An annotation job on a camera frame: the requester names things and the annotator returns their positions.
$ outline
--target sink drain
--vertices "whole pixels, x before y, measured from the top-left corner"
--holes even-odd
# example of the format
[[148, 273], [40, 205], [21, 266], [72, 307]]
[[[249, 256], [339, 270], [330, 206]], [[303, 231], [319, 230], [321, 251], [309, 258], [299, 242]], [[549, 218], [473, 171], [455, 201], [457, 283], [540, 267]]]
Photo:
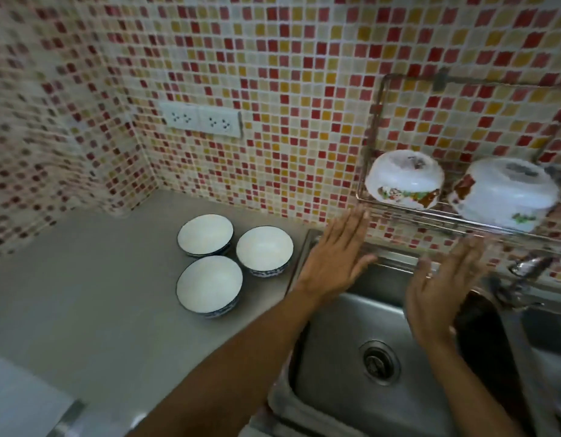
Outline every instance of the sink drain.
[[360, 347], [365, 373], [382, 385], [395, 382], [400, 375], [400, 362], [390, 347], [378, 340]]

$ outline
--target electrical outlet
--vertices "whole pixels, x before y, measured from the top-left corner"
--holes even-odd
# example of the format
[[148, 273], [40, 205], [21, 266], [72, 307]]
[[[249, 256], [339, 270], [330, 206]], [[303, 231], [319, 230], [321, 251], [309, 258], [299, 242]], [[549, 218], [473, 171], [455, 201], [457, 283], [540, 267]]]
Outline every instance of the electrical outlet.
[[162, 101], [159, 103], [159, 108], [163, 112], [163, 119], [169, 127], [203, 131], [199, 122], [198, 107], [196, 104], [176, 101]]
[[225, 107], [200, 107], [198, 110], [201, 131], [240, 138], [242, 127], [240, 112]]

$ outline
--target hand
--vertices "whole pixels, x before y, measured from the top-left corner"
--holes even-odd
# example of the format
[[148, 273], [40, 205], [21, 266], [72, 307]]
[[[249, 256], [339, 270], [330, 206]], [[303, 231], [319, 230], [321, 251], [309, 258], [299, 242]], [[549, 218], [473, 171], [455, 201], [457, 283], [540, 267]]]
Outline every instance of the hand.
[[406, 319], [426, 352], [452, 344], [451, 326], [473, 285], [487, 272], [479, 263], [482, 238], [462, 239], [428, 279], [431, 261], [421, 257], [406, 290]]
[[331, 221], [302, 268], [296, 290], [325, 302], [348, 289], [377, 257], [357, 259], [365, 240], [370, 213], [362, 205]]

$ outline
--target ceramic bowl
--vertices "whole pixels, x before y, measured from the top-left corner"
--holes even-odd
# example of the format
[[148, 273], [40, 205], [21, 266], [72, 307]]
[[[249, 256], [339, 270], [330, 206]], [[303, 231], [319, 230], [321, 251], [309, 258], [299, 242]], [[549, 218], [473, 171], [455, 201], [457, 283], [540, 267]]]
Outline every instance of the ceramic bowl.
[[263, 225], [242, 235], [236, 245], [236, 256], [253, 275], [272, 277], [286, 269], [293, 250], [288, 234], [280, 228]]
[[380, 202], [424, 210], [435, 206], [444, 172], [430, 156], [413, 150], [394, 150], [378, 157], [365, 187]]
[[453, 186], [448, 202], [462, 217], [529, 232], [559, 200], [559, 189], [545, 170], [515, 158], [472, 163]]
[[221, 255], [230, 247], [233, 235], [228, 218], [202, 214], [185, 223], [177, 234], [177, 243], [191, 257]]
[[218, 317], [236, 306], [242, 279], [240, 266], [229, 257], [203, 257], [183, 271], [175, 292], [185, 309]]

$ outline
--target metal rack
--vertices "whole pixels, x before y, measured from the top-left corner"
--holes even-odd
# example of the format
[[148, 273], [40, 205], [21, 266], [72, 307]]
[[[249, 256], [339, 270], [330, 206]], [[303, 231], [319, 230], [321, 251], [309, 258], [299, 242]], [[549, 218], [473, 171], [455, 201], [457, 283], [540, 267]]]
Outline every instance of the metal rack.
[[[544, 251], [554, 252], [561, 254], [561, 238], [553, 238], [548, 236], [549, 229], [546, 227], [538, 227], [534, 233], [526, 233], [514, 229], [497, 227], [488, 225], [481, 222], [466, 220], [459, 216], [450, 204], [446, 203], [446, 195], [449, 190], [449, 185], [453, 183], [455, 176], [446, 175], [446, 183], [444, 190], [441, 194], [438, 204], [429, 210], [416, 210], [413, 208], [402, 207], [400, 205], [393, 205], [382, 203], [374, 199], [365, 188], [365, 178], [373, 160], [376, 155], [376, 145], [378, 143], [378, 129], [382, 120], [382, 112], [384, 110], [384, 97], [388, 91], [388, 87], [392, 80], [408, 80], [408, 81], [428, 81], [432, 83], [434, 91], [443, 91], [446, 83], [459, 83], [459, 84], [475, 84], [483, 86], [509, 86], [509, 87], [524, 87], [524, 88], [538, 88], [534, 84], [512, 84], [512, 83], [499, 83], [495, 81], [487, 81], [480, 79], [470, 79], [462, 77], [448, 76], [447, 70], [441, 70], [434, 77], [408, 77], [401, 74], [386, 75], [379, 86], [377, 100], [373, 106], [372, 122], [370, 127], [370, 135], [368, 143], [363, 147], [362, 164], [358, 170], [360, 180], [358, 181], [356, 198], [360, 203], [368, 205], [372, 209], [373, 215], [379, 215], [383, 218], [393, 221], [403, 221], [409, 224], [417, 225], [419, 227], [434, 229], [446, 234], [453, 235], [495, 235], [497, 241], [508, 243], [510, 245], [521, 246], [524, 248], [540, 249]], [[559, 87], [552, 87], [553, 89], [561, 90]], [[543, 149], [539, 149], [534, 161], [539, 159]]]

